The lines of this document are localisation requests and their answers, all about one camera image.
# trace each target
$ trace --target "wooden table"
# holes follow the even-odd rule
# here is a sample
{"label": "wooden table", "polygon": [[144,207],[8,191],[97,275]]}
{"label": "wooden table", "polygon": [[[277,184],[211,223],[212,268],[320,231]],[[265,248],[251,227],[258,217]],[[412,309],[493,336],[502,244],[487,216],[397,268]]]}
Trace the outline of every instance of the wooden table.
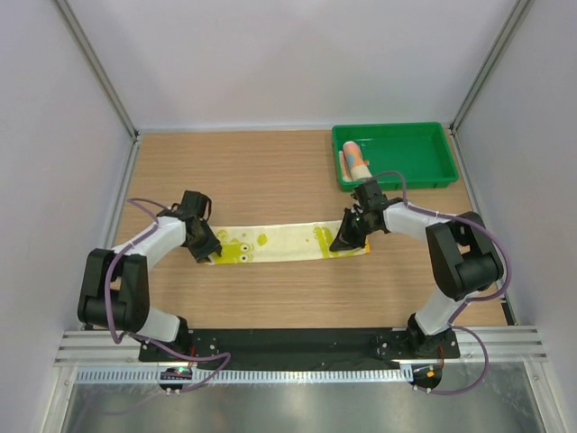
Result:
{"label": "wooden table", "polygon": [[[213,226],[336,220],[351,205],[336,182],[328,131],[144,136],[129,197],[169,205],[185,189],[213,200]],[[471,209],[462,181],[410,190],[409,199],[445,212]],[[149,223],[127,206],[117,243]],[[370,243],[370,254],[353,258],[225,266],[198,265],[179,248],[151,271],[151,302],[191,327],[404,326],[435,284],[426,245],[396,234]],[[468,307],[457,323],[506,324],[498,301]]]}

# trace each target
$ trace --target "gray floor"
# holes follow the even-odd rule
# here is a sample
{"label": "gray floor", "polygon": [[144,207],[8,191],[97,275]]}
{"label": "gray floor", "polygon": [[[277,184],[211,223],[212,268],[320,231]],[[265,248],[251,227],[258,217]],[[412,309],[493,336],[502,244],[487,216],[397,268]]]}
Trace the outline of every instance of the gray floor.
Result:
{"label": "gray floor", "polygon": [[[448,364],[439,389],[472,381],[481,365]],[[77,385],[63,431],[68,433],[544,432],[522,364],[492,364],[486,381],[462,396],[413,392],[405,383],[230,385],[182,396],[157,386]]]}

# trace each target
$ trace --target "white vent strip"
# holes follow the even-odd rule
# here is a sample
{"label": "white vent strip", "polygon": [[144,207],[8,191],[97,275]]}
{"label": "white vent strip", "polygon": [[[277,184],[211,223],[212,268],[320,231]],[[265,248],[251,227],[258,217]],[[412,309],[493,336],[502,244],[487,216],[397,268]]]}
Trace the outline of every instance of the white vent strip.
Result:
{"label": "white vent strip", "polygon": [[[211,372],[194,370],[186,380],[163,379],[164,369],[142,367],[84,367],[78,372],[77,384],[136,384],[136,383],[182,383],[199,382]],[[373,370],[361,372],[220,372],[212,384],[274,384],[274,383],[352,383],[352,382],[407,382],[412,381],[410,365],[400,370]]]}

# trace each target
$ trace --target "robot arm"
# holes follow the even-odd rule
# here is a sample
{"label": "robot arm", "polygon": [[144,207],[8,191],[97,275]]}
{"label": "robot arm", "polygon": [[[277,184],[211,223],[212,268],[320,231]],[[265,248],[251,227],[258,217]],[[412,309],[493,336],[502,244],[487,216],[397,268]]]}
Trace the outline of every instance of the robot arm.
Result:
{"label": "robot arm", "polygon": [[180,204],[158,215],[158,228],[136,242],[154,225],[130,241],[110,250],[95,249],[87,264],[78,303],[78,318],[93,326],[108,327],[105,311],[105,276],[112,260],[129,244],[134,247],[120,258],[112,281],[120,279],[120,289],[111,291],[114,325],[117,329],[173,343],[181,353],[190,346],[188,324],[184,318],[151,306],[148,272],[168,252],[185,246],[197,262],[205,262],[211,253],[222,252],[222,246],[204,219],[210,198],[185,191]]}
{"label": "robot arm", "polygon": [[[399,198],[388,200],[376,180],[355,188],[353,198],[356,203],[344,210],[331,251],[364,246],[366,236],[378,230],[427,242],[437,287],[425,306],[409,318],[408,331],[416,352],[427,345],[436,347],[457,309],[503,275],[503,264],[492,241],[465,223],[425,215]],[[483,226],[474,212],[459,217]],[[462,253],[460,246],[469,251]]]}

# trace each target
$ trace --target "yellow spot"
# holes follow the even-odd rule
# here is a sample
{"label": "yellow spot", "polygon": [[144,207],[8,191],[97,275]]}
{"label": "yellow spot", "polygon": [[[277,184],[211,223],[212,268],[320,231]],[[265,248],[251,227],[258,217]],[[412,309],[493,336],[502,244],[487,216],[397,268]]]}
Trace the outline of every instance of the yellow spot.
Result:
{"label": "yellow spot", "polygon": [[267,236],[263,233],[262,235],[260,235],[258,237],[258,239],[256,240],[257,244],[260,246],[263,246],[267,243],[268,239]]}

